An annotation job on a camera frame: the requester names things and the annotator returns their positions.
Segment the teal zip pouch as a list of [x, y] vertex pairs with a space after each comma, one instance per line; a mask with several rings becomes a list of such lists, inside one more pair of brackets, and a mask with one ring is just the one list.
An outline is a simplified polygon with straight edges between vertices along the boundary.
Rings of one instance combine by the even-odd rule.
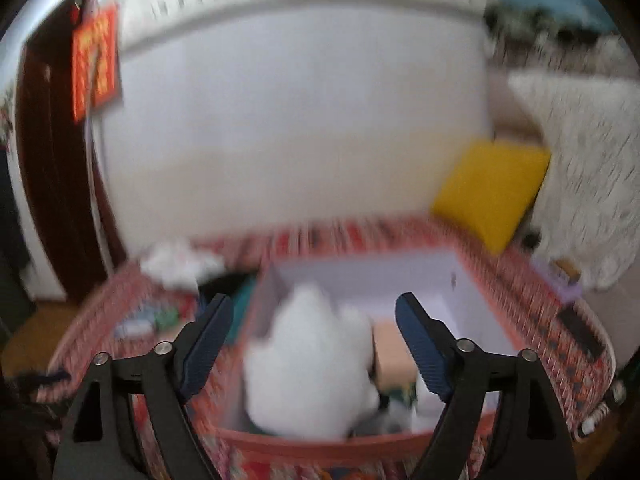
[[232, 322], [224, 341], [225, 344], [235, 344], [239, 337], [250, 300], [257, 285], [257, 276], [248, 276], [242, 284], [229, 294], [232, 305]]

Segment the large white plush toy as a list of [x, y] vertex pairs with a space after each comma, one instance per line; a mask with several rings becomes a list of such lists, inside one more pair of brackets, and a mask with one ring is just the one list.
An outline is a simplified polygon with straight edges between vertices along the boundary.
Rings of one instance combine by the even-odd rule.
[[344, 439], [380, 407], [373, 363], [370, 318], [334, 307], [314, 283], [299, 284], [280, 303], [268, 334], [244, 351], [245, 411], [268, 434]]

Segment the black phone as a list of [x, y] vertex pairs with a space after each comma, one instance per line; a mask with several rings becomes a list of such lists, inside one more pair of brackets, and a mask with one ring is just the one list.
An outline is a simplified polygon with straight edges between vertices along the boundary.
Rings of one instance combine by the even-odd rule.
[[572, 335], [574, 341], [576, 341], [576, 344], [578, 344], [578, 347], [589, 361], [597, 361], [602, 356], [604, 350], [602, 342], [597, 338], [596, 333], [588, 326], [587, 322], [580, 317], [574, 304], [564, 306], [556, 318]]

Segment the red patterned bed cover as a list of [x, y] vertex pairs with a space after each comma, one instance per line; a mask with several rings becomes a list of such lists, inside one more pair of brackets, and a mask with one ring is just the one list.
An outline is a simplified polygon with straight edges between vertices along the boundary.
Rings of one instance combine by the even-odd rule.
[[[215, 297], [228, 298], [248, 276], [256, 275], [258, 281], [278, 262], [450, 249], [461, 258], [488, 304], [520, 344], [514, 356], [535, 352], [547, 374], [542, 392], [558, 399], [556, 418], [560, 424], [575, 429], [603, 398], [614, 377], [610, 338], [587, 306], [578, 304], [575, 309], [603, 344], [602, 356], [594, 362], [587, 359], [556, 318], [565, 304], [555, 297], [520, 248], [510, 246], [493, 256], [472, 235], [428, 214], [330, 220], [218, 236], [201, 240], [198, 248], [224, 257], [226, 274], [234, 278], [234, 285], [217, 288]], [[143, 356], [159, 342], [175, 340], [183, 327], [206, 308], [193, 292], [164, 289], [141, 273], [140, 263], [126, 263], [89, 298], [55, 352], [52, 368], [69, 372], [70, 381], [43, 389], [40, 399], [68, 396], [74, 400], [96, 354], [106, 352], [116, 360]], [[186, 404], [192, 427], [220, 474], [218, 479], [405, 479], [416, 472], [429, 445], [442, 444], [442, 430], [436, 425], [419, 452], [398, 458], [330, 467], [270, 462], [243, 452], [213, 432], [235, 357], [235, 344], [224, 344], [205, 386]], [[144, 462], [151, 471], [149, 479], [171, 479], [140, 398], [134, 399], [134, 419]]]

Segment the purple book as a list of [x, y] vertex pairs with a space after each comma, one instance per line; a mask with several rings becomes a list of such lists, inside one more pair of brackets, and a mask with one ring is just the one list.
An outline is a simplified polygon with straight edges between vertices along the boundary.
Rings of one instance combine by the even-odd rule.
[[582, 298], [582, 285], [579, 283], [578, 278], [570, 278], [554, 263], [538, 258], [533, 258], [529, 263], [562, 304], [569, 304]]

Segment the salmon pink storage box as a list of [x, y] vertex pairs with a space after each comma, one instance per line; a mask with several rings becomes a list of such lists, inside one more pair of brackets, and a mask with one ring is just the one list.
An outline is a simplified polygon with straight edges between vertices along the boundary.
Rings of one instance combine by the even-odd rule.
[[[268, 434], [245, 411], [243, 356], [247, 344], [268, 334], [280, 303], [303, 283], [318, 285], [334, 307], [358, 309], [372, 323], [370, 377], [381, 404], [344, 439], [300, 440]], [[426, 390], [396, 325], [396, 300], [405, 292], [416, 296], [427, 314], [445, 323], [454, 336], [471, 339], [489, 352], [515, 354], [520, 350], [471, 272], [450, 249], [278, 262], [259, 278], [250, 300], [214, 434], [270, 462], [331, 467], [419, 452], [444, 404]]]

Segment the small white plush bear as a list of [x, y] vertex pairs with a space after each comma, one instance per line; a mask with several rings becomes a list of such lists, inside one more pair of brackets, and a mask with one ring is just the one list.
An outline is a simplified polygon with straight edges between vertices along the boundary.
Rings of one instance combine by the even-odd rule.
[[140, 259], [140, 271], [164, 289], [198, 292], [198, 286], [227, 271], [224, 257], [186, 240], [152, 246]]

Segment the white lace sofa cover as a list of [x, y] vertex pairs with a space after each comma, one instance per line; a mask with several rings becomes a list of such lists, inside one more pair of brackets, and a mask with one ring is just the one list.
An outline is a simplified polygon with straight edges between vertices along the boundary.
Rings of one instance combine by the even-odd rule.
[[568, 259], [585, 288], [607, 289], [639, 251], [638, 82], [518, 72], [509, 87], [551, 152], [536, 255]]

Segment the yellow cushion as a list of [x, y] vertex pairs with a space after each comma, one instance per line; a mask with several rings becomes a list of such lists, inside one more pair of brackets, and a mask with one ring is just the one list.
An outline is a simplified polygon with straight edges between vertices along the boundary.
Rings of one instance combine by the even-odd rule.
[[475, 142], [440, 188], [431, 214], [473, 234], [488, 252], [499, 255], [535, 200], [550, 159], [541, 146]]

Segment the dark brown wooden door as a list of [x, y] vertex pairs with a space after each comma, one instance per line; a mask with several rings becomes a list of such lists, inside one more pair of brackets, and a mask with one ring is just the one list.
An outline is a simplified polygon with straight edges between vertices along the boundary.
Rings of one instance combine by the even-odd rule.
[[107, 279], [90, 211], [84, 130], [72, 107], [74, 29], [90, 0], [62, 0], [27, 37], [18, 64], [16, 140], [29, 212], [68, 300]]

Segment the red poster yellow characters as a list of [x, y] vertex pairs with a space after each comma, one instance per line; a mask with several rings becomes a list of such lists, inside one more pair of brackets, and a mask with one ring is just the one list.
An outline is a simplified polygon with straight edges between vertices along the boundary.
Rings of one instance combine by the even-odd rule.
[[72, 104], [74, 122], [88, 107], [116, 96], [118, 5], [111, 3], [78, 26], [72, 42]]

